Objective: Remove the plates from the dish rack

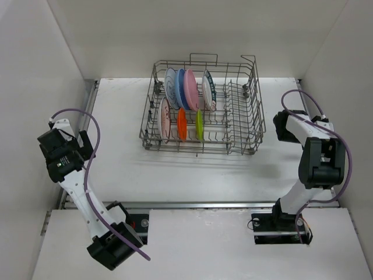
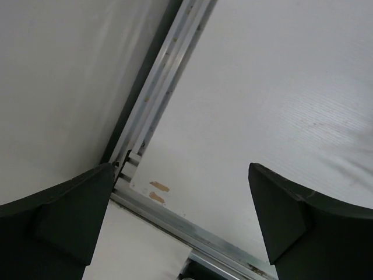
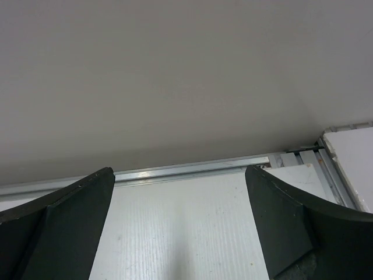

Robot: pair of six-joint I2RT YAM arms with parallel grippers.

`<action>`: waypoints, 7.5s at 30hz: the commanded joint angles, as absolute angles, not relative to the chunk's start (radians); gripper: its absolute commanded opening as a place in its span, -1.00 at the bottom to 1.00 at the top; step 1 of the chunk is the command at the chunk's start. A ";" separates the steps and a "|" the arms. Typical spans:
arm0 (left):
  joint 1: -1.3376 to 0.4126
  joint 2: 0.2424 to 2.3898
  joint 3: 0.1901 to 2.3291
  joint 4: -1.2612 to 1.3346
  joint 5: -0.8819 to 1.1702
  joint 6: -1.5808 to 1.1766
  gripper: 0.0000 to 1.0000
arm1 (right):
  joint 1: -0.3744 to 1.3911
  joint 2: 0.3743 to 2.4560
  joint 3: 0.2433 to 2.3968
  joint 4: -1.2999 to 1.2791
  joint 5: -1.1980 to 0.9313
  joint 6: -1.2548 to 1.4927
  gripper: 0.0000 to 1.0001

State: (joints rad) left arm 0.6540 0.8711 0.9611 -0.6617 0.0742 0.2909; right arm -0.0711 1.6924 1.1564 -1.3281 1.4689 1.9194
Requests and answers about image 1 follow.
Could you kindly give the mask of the blue plastic plate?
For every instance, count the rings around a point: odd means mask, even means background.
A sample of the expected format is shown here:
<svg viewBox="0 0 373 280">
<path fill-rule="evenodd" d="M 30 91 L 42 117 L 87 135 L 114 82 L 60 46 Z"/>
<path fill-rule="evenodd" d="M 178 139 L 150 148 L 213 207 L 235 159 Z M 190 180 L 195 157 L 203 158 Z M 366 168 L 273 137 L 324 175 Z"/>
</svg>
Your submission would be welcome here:
<svg viewBox="0 0 373 280">
<path fill-rule="evenodd" d="M 180 68 L 176 72 L 176 76 L 175 76 L 175 95 L 176 95 L 179 107 L 188 111 L 188 110 L 190 110 L 190 108 L 188 106 L 188 102 L 186 100 L 185 92 L 184 92 L 184 74 L 185 74 L 185 70 L 183 68 Z"/>
</svg>

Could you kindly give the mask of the white plate orange sun pattern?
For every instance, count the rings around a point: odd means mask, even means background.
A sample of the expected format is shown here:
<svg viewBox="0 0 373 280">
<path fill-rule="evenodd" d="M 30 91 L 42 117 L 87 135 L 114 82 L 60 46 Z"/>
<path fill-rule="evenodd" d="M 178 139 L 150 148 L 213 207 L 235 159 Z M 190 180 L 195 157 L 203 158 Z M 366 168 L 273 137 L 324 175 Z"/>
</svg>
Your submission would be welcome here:
<svg viewBox="0 0 373 280">
<path fill-rule="evenodd" d="M 171 119 L 170 106 L 166 97 L 162 98 L 158 112 L 158 127 L 161 140 L 167 144 L 170 139 Z"/>
</svg>

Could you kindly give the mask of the white plate teal line pattern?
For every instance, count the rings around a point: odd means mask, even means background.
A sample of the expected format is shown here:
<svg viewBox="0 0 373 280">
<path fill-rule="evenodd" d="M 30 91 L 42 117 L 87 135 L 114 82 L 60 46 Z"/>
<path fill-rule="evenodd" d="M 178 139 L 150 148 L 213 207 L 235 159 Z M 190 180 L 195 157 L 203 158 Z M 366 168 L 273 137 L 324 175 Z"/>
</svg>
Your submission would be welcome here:
<svg viewBox="0 0 373 280">
<path fill-rule="evenodd" d="M 169 105 L 174 110 L 179 110 L 180 106 L 177 102 L 177 98 L 175 95 L 175 76 L 176 71 L 173 68 L 168 68 L 165 73 L 164 78 L 164 88 L 166 93 L 166 98 L 168 100 Z"/>
</svg>

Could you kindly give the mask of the pink plastic plate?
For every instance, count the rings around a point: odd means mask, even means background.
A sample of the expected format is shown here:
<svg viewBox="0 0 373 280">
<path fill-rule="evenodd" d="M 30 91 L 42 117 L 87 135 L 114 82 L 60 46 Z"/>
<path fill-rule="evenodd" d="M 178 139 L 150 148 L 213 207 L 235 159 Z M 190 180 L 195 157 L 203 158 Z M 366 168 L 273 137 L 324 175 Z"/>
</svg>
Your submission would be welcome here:
<svg viewBox="0 0 373 280">
<path fill-rule="evenodd" d="M 187 69 L 184 74 L 184 93 L 190 110 L 199 109 L 199 92 L 195 75 L 191 69 Z"/>
</svg>

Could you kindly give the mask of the small green plate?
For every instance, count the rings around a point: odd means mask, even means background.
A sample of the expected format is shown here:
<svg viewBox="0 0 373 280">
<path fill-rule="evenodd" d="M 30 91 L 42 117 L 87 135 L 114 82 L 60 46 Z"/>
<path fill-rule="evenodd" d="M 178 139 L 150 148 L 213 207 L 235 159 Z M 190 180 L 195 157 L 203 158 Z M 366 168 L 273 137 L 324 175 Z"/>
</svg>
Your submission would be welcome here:
<svg viewBox="0 0 373 280">
<path fill-rule="evenodd" d="M 202 111 L 199 109 L 196 112 L 196 137 L 198 140 L 203 141 L 203 118 L 202 118 Z"/>
</svg>

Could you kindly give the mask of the small orange plate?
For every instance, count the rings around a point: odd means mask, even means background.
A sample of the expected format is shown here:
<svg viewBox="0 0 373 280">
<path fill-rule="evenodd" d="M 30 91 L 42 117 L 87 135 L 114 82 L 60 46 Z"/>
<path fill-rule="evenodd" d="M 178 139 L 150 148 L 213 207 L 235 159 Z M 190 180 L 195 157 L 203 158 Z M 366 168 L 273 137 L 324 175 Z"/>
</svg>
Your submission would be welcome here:
<svg viewBox="0 0 373 280">
<path fill-rule="evenodd" d="M 177 116 L 178 135 L 182 142 L 187 140 L 187 119 L 183 108 L 180 108 Z"/>
</svg>

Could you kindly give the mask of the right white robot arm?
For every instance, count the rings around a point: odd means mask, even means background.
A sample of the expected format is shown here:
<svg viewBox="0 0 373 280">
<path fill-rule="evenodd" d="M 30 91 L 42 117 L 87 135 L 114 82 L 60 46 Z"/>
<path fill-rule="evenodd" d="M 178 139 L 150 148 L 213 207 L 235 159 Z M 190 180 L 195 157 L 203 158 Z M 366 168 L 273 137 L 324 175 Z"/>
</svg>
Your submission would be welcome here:
<svg viewBox="0 0 373 280">
<path fill-rule="evenodd" d="M 301 110 L 278 112 L 273 123 L 277 138 L 301 144 L 298 180 L 272 208 L 270 223 L 277 230 L 290 230 L 299 209 L 324 190 L 342 183 L 346 149 L 341 140 L 328 133 L 333 125 L 325 116 L 312 119 Z"/>
</svg>

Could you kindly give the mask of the white plate dark lettered rim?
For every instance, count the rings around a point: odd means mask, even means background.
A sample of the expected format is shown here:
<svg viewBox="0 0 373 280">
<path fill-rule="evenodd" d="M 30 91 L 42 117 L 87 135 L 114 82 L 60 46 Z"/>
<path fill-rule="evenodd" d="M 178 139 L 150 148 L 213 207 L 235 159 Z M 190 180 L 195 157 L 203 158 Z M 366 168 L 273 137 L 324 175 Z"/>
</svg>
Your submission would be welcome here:
<svg viewBox="0 0 373 280">
<path fill-rule="evenodd" d="M 210 111 L 216 111 L 216 90 L 210 72 L 206 69 L 202 77 L 202 94 L 205 106 Z"/>
</svg>

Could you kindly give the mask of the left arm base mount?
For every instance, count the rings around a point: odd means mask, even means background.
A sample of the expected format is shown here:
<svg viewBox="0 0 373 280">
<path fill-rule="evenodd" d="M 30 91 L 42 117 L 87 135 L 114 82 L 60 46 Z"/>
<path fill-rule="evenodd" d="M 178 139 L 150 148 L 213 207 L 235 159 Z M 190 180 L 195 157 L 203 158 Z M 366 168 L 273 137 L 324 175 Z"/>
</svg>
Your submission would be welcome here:
<svg viewBox="0 0 373 280">
<path fill-rule="evenodd" d="M 132 213 L 131 225 L 135 232 L 142 239 L 143 244 L 147 244 L 149 230 L 149 214 L 148 213 Z"/>
</svg>

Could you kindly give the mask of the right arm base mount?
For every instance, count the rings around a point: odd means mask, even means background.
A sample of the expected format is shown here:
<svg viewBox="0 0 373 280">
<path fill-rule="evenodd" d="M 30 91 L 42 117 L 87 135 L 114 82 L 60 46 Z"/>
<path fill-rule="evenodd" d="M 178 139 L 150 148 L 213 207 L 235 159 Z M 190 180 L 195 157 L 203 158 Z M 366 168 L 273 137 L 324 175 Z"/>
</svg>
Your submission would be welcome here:
<svg viewBox="0 0 373 280">
<path fill-rule="evenodd" d="M 297 223 L 294 219 L 285 220 L 284 223 L 275 223 L 271 213 L 251 214 L 252 230 L 256 245 L 267 244 L 306 244 L 313 239 L 313 232 L 302 217 Z"/>
</svg>

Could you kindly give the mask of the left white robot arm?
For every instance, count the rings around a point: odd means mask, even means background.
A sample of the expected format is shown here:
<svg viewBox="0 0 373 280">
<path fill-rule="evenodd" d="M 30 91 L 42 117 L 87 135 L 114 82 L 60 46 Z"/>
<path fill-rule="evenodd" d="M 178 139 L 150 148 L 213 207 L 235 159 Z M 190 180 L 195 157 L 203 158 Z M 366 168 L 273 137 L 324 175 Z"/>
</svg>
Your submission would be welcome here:
<svg viewBox="0 0 373 280">
<path fill-rule="evenodd" d="M 89 186 L 85 163 L 93 154 L 93 147 L 87 132 L 75 135 L 66 118 L 51 121 L 49 126 L 49 130 L 37 138 L 48 174 L 70 195 L 82 214 L 92 239 L 88 253 L 112 271 L 135 252 L 117 234 L 137 248 L 143 246 L 142 239 L 126 210 L 114 212 L 115 207 L 124 209 L 123 205 L 115 201 L 105 206 Z"/>
</svg>

